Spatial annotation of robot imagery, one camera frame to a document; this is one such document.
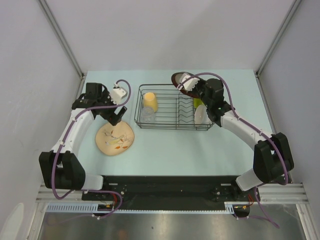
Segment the green bowl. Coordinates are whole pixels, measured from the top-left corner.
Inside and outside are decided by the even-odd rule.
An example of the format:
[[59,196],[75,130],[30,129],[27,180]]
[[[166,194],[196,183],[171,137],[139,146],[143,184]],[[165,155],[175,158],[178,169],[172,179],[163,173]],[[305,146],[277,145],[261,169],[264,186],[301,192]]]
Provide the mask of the green bowl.
[[197,109],[200,105],[204,105],[204,103],[199,98],[194,98],[193,107]]

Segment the beige bird pattern plate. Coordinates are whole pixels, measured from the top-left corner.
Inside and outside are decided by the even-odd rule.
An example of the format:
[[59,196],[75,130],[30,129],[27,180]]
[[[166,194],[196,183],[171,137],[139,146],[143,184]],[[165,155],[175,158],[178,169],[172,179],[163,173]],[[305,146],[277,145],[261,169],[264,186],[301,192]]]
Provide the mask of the beige bird pattern plate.
[[107,156],[116,156],[128,150],[135,140],[133,129],[125,121],[113,126],[103,125],[95,135],[98,149]]

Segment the white bowl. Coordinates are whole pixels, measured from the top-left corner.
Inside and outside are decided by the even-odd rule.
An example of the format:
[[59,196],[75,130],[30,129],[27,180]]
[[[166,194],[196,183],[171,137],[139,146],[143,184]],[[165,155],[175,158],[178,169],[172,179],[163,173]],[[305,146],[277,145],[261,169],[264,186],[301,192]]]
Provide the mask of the white bowl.
[[212,121],[209,119],[207,114],[207,107],[203,104],[199,105],[194,113],[194,123],[196,125],[209,125]]

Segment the clear plastic cup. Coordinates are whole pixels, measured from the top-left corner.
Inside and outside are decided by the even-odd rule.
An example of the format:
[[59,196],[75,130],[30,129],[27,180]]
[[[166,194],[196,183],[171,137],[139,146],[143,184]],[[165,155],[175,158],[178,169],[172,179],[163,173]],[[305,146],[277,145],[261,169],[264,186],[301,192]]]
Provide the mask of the clear plastic cup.
[[153,124],[156,122],[156,114],[152,107],[145,106],[140,113],[140,121],[146,124]]

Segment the yellow mug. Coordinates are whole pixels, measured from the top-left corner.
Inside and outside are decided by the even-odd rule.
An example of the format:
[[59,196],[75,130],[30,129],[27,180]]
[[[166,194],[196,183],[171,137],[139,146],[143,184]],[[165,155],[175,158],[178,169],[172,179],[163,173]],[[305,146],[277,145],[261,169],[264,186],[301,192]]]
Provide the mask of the yellow mug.
[[143,106],[150,107],[154,112],[158,111],[158,100],[157,96],[153,92],[147,92],[143,95]]

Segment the red rimmed round plate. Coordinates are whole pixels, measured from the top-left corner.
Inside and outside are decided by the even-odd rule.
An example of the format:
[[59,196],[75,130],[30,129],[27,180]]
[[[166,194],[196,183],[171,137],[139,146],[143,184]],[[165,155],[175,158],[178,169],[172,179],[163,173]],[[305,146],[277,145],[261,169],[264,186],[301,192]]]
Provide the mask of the red rimmed round plate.
[[171,82],[174,87],[182,94],[194,99],[198,99],[197,91],[195,90],[199,77],[193,77],[186,83],[183,83],[186,79],[190,78],[193,74],[189,72],[176,72],[171,76]]

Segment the black wire dish rack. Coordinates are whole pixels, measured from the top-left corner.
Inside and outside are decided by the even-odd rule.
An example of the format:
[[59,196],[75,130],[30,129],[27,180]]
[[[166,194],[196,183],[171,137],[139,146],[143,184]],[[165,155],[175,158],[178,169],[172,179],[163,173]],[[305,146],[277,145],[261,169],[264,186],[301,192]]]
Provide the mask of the black wire dish rack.
[[[147,120],[143,104],[147,93],[154,93],[158,103],[158,110],[151,115],[150,120]],[[209,130],[213,124],[196,124],[195,112],[193,99],[179,92],[172,84],[142,84],[138,88],[134,122],[141,129]]]

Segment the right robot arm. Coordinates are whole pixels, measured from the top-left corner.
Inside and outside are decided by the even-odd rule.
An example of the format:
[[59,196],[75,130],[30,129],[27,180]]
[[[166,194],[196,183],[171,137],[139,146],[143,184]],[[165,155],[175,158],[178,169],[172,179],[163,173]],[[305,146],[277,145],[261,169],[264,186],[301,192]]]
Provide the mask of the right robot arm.
[[238,176],[236,185],[230,188],[235,200],[242,201],[250,189],[272,181],[281,185],[289,183],[288,172],[293,169],[294,162],[289,141],[283,133],[265,133],[240,117],[231,102],[225,101],[223,82],[219,79],[200,79],[194,92],[207,107],[213,123],[235,134],[253,150],[252,168]]

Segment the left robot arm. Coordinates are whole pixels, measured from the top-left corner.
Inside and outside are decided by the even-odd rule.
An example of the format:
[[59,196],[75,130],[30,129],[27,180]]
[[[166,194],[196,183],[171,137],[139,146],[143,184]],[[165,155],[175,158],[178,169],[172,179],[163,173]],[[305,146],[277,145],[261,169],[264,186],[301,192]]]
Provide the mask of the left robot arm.
[[119,81],[107,89],[102,83],[89,82],[85,92],[73,102],[67,126],[50,151],[39,155],[39,165],[45,186],[56,191],[93,191],[100,200],[110,196],[111,188],[104,184],[102,175],[87,173],[78,160],[81,143],[87,130],[101,116],[116,126],[127,111],[131,87],[123,88]]

